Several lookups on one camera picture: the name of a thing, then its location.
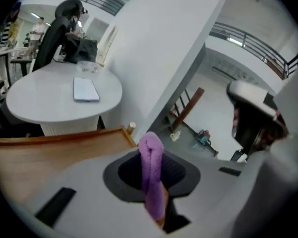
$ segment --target white notebook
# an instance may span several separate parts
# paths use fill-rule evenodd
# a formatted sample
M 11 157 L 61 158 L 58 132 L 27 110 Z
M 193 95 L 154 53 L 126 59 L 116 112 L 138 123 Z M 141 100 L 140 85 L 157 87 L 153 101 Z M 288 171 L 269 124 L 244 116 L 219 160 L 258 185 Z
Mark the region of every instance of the white notebook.
M 76 101 L 99 101 L 99 95 L 94 83 L 90 79 L 74 78 L 74 100 Z

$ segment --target black rectangular slot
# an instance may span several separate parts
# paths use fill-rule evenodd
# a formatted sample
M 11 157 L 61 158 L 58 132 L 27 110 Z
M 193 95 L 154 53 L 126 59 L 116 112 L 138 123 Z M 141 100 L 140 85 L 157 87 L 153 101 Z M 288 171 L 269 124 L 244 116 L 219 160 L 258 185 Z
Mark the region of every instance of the black rectangular slot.
M 72 188 L 62 187 L 35 215 L 45 225 L 53 227 L 59 216 L 65 210 L 76 191 Z
M 221 167 L 218 170 L 220 172 L 227 173 L 227 174 L 230 174 L 230 175 L 235 176 L 235 177 L 238 177 L 241 174 L 240 170 L 226 168 L 226 167 Z

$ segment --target white partition wall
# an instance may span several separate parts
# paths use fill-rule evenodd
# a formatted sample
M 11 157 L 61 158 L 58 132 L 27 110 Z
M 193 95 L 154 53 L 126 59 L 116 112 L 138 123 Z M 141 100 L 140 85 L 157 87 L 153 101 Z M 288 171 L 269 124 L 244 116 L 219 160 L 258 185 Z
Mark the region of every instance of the white partition wall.
M 137 143 L 187 73 L 217 19 L 224 0 L 131 0 L 102 37 L 118 33 L 105 69 L 122 84 L 122 100 L 102 115 L 108 128 L 137 124 Z

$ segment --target purple towel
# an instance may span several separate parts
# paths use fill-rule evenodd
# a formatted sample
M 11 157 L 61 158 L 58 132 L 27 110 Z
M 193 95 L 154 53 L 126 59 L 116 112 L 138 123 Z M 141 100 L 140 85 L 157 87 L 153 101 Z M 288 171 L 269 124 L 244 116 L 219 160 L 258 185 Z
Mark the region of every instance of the purple towel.
M 164 217 L 165 202 L 161 182 L 162 155 L 164 147 L 153 132 L 145 133 L 139 140 L 142 166 L 142 191 L 145 208 L 151 217 L 158 221 Z

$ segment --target table pedestal base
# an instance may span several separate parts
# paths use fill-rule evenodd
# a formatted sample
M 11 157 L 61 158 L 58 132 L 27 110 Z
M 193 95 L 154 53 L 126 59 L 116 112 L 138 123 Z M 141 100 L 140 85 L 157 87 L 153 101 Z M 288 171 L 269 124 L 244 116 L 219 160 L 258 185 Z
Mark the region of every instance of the table pedestal base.
M 99 116 L 66 122 L 41 124 L 45 136 L 76 134 L 97 130 Z

